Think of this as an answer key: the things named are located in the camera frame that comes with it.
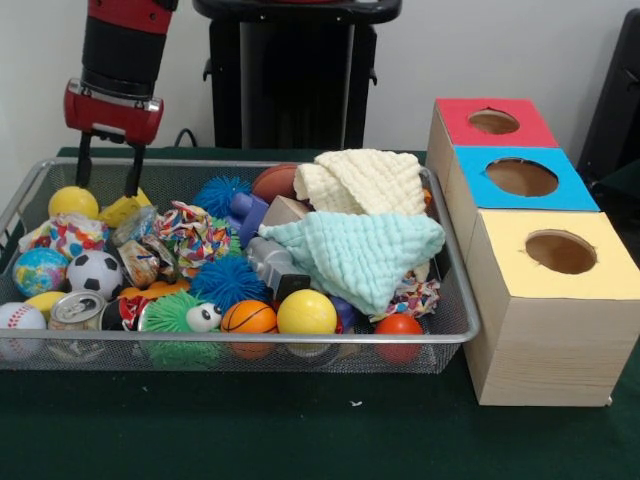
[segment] white wall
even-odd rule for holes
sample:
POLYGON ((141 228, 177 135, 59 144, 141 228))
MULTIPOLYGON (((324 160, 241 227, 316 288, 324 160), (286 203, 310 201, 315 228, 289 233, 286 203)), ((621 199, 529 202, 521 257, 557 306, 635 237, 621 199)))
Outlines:
MULTIPOLYGON (((405 0, 378 27, 379 85, 365 142, 424 149, 436 96, 532 98, 575 161, 633 0, 405 0)), ((76 145, 62 95, 81 70, 85 0, 0 2, 0 206, 35 162, 76 145)), ((166 102, 155 146, 190 127, 213 142, 208 21, 189 0, 173 17, 156 94, 166 102)))

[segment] googly eye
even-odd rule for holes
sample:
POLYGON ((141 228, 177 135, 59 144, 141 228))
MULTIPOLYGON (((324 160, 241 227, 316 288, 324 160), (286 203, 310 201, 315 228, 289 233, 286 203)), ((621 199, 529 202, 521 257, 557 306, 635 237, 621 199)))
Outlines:
POLYGON ((220 309, 212 303, 204 303, 187 312, 187 324, 197 333, 210 332, 220 326, 222 315, 220 309))

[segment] baseball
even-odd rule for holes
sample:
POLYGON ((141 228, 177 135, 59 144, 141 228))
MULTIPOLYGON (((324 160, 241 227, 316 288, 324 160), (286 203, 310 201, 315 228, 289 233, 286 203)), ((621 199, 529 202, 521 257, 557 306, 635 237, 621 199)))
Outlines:
MULTIPOLYGON (((9 302, 0 306, 0 328, 45 329, 40 311, 26 303, 9 302)), ((41 339, 0 338, 0 361, 26 360, 42 348, 41 339)))

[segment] shape sorter box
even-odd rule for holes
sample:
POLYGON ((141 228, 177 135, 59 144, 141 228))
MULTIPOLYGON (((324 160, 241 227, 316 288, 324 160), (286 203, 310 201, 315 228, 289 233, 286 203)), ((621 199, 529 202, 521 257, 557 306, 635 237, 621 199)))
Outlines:
POLYGON ((445 200, 465 259, 478 208, 599 211, 559 148, 454 150, 445 200))
POLYGON ((481 405, 603 406, 640 333, 640 271, 604 213, 481 210, 465 354, 481 405))
POLYGON ((558 142, 531 100, 439 98, 431 120, 427 166, 445 193, 455 146, 557 148, 558 142))

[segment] black cable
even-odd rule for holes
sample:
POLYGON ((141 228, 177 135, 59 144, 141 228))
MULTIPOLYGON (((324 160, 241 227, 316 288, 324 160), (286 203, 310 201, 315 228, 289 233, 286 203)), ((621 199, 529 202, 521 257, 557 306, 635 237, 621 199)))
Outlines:
POLYGON ((198 141, 196 140, 196 136, 188 128, 183 128, 182 130, 180 130, 180 133, 178 134, 178 137, 176 138, 176 141, 174 142, 173 146, 174 147, 179 147, 180 146, 180 142, 182 141, 182 137, 184 137, 185 134, 188 135, 189 138, 191 139, 191 146, 193 148, 197 148, 198 147, 198 141))

